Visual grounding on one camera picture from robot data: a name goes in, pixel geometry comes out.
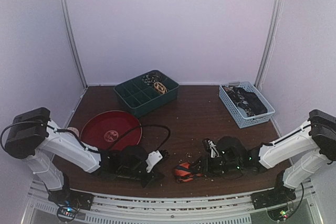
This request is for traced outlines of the orange navy striped tie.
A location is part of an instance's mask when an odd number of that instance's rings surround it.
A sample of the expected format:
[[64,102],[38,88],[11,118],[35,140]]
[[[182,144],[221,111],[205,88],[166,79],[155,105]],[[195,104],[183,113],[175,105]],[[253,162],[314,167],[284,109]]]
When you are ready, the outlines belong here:
[[188,162],[177,165],[173,170],[173,174],[177,183],[187,183],[204,176]]

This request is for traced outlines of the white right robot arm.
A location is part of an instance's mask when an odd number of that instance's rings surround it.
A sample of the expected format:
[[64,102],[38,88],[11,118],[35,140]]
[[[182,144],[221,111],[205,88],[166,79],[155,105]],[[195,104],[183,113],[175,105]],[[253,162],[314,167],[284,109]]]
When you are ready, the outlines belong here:
[[265,172],[303,153],[299,161],[278,174],[277,185],[269,192],[271,202],[279,204],[303,180],[323,165],[335,162],[335,116],[312,110],[309,118],[292,132],[249,150],[239,139],[230,136],[216,143],[204,139],[203,145],[207,153],[193,165],[198,174],[205,176],[222,176],[234,169]]

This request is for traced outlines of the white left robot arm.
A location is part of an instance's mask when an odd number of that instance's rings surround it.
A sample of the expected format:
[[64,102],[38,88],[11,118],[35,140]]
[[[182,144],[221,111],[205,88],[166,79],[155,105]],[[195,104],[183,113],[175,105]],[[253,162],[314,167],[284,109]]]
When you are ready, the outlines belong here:
[[68,177],[52,164],[45,152],[53,153],[93,176],[107,180],[137,180],[145,188],[164,178],[157,165],[166,158],[166,151],[157,148],[148,153],[139,144],[131,143],[121,150],[114,149],[127,135],[141,129],[142,125],[135,126],[119,135],[108,147],[99,148],[83,142],[74,131],[61,129],[50,118],[50,111],[39,107],[14,117],[1,132],[1,148],[9,156],[24,161],[58,200],[71,205],[76,197],[67,185]]

